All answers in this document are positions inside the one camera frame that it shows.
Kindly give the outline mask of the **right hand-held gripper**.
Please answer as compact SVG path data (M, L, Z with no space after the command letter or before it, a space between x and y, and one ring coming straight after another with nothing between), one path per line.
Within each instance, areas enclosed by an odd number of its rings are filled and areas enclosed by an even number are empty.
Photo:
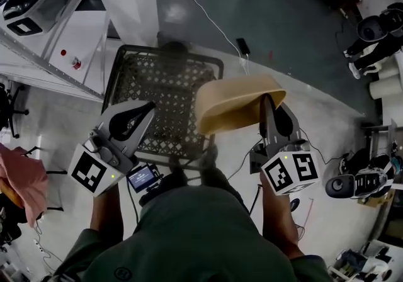
M317 158L308 141L299 140L300 126L296 116L285 103L276 109L271 96L264 94L259 104L259 133L265 143L274 143L276 131L295 142L280 148L261 166L275 195L297 193L319 182Z

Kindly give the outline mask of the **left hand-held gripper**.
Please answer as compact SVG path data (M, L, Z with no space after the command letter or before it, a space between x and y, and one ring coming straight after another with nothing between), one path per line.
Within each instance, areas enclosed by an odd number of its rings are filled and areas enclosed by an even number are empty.
M78 185L99 196L134 167L133 154L155 116L152 101L125 101L103 112L108 129L90 131L76 146L67 174Z

